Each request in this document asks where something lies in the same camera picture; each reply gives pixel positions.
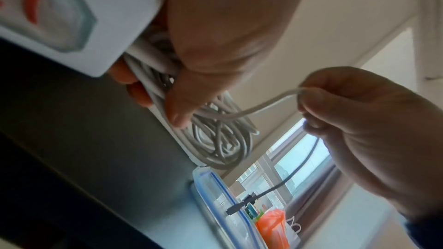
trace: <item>sleeve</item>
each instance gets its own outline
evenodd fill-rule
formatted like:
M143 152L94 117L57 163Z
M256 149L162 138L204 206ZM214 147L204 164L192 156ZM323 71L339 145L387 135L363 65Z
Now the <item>sleeve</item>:
M443 248L443 213L405 224L408 235L422 249Z

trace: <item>white cable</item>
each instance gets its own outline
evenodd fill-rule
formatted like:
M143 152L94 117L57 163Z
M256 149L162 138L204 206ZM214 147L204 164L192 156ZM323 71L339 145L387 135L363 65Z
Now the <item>white cable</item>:
M127 49L124 59L162 116L167 119L164 98L180 71L181 62L168 33L149 27L143 36ZM184 130L171 128L201 162L216 169L232 169L251 154L252 134L258 134L257 128L247 116L299 93L300 89L289 90L241 111L226 92L198 109L191 119L192 126Z

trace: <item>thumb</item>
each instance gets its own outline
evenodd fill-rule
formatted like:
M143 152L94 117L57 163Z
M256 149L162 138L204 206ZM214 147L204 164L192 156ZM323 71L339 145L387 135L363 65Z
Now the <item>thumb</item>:
M361 129L367 116L363 103L320 88L303 89L298 100L310 114L346 132Z
M194 111L227 90L237 77L237 74L199 73L183 67L166 94L169 122L176 128L185 128Z

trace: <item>clear plastic box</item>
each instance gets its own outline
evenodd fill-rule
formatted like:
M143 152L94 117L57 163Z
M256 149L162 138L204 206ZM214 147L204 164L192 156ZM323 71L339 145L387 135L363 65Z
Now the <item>clear plastic box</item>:
M238 203L222 179L209 167L198 167L192 173L194 186L212 214L222 233L222 238L231 248L266 249L267 246L255 225L242 209L228 216L226 210Z

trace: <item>hand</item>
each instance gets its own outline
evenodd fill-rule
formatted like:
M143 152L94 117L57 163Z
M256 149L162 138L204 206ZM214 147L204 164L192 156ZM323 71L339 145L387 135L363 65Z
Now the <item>hand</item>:
M337 67L301 87L304 129L324 140L337 166L366 190L417 219L443 210L443 112L368 71Z
M167 28L184 67L167 93L165 110L183 128L193 112L245 79L272 49L300 0L167 0ZM141 105L151 99L120 60L110 75L129 84Z

